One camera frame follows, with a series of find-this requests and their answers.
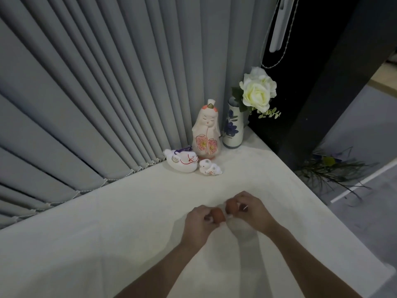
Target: blue flower pattern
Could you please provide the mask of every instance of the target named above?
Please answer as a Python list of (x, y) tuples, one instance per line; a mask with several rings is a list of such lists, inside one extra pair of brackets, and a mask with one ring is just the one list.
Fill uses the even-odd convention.
[(236, 119), (237, 116), (233, 116), (233, 114), (234, 114), (233, 111), (229, 110), (228, 117), (226, 118), (226, 123), (224, 127), (224, 133), (230, 137), (234, 137), (234, 135), (239, 132), (238, 130), (236, 130), (237, 126), (233, 125), (233, 121), (237, 121)]

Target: painted pink flower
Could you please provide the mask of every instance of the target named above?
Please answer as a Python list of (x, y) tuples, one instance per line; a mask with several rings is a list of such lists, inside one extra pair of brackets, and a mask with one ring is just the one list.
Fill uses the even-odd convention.
[(215, 139), (208, 140), (208, 153), (210, 155), (214, 154), (218, 149), (218, 142)]
[(207, 136), (200, 134), (196, 137), (196, 145), (199, 150), (206, 150), (207, 148)]

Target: vase base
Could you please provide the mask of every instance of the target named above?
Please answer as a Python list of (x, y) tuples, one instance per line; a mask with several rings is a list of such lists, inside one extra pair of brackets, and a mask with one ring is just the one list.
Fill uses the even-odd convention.
[(237, 146), (229, 146), (229, 145), (226, 145), (223, 141), (222, 141), (222, 143), (223, 143), (223, 145), (224, 145), (226, 148), (228, 148), (228, 149), (236, 149), (237, 147), (240, 147), (240, 145), (241, 145), (241, 143), (240, 143), (240, 144), (237, 145)]

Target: person's left hand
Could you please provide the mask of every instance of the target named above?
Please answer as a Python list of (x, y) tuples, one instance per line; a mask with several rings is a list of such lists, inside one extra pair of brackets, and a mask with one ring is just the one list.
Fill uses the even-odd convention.
[(182, 245), (186, 245), (196, 251), (199, 251), (205, 245), (211, 232), (219, 227), (219, 224), (204, 220), (210, 210), (210, 207), (201, 205), (187, 214), (181, 239)]

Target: white table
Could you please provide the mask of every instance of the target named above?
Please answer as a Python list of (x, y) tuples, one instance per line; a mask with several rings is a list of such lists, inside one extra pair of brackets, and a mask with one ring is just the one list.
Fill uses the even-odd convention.
[[(0, 296), (112, 297), (177, 244), (184, 215), (241, 190), (363, 297), (394, 273), (382, 264), (246, 128), (243, 145), (223, 149), (224, 173), (204, 176), (160, 163), (0, 231)], [(303, 297), (265, 236), (226, 225), (187, 265), (170, 297)]]

